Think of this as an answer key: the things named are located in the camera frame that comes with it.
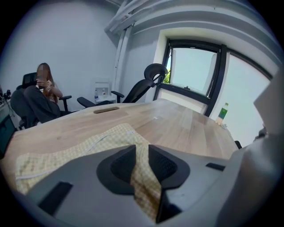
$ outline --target woman's hand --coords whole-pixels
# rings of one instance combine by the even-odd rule
[[[37,86],[44,87],[44,88],[47,88],[49,86],[49,83],[47,81],[43,81],[41,79],[36,79],[36,84]]]

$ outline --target yellow checkered cloth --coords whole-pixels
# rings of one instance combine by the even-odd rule
[[[64,151],[49,154],[24,154],[16,160],[16,185],[26,194],[37,182],[65,163],[85,155],[136,145],[136,165],[130,184],[135,188],[135,200],[141,209],[155,221],[161,195],[161,185],[148,162],[149,142],[129,124],[120,124],[102,134]]]

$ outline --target water bottle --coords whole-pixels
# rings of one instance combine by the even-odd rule
[[[106,92],[104,88],[103,88],[103,98],[106,98]]]
[[[225,118],[225,116],[228,112],[228,105],[229,105],[228,103],[225,103],[225,105],[222,107],[222,109],[219,113],[219,116],[216,119],[216,123],[218,125],[220,125],[223,122],[223,120],[224,120],[224,118]]]
[[[95,101],[99,98],[97,90],[95,90]]]

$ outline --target black pants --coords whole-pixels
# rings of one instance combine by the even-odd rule
[[[60,117],[58,105],[46,98],[36,86],[15,90],[11,96],[11,107],[25,119],[26,128]]]

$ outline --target wooden tabletop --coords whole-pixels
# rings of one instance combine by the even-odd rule
[[[119,107],[104,113],[99,109]],[[87,138],[129,123],[151,144],[187,153],[229,159],[237,150],[228,130],[212,119],[165,99],[87,108],[30,129],[15,132],[0,162],[9,185],[16,188],[15,164],[25,153],[53,153]]]

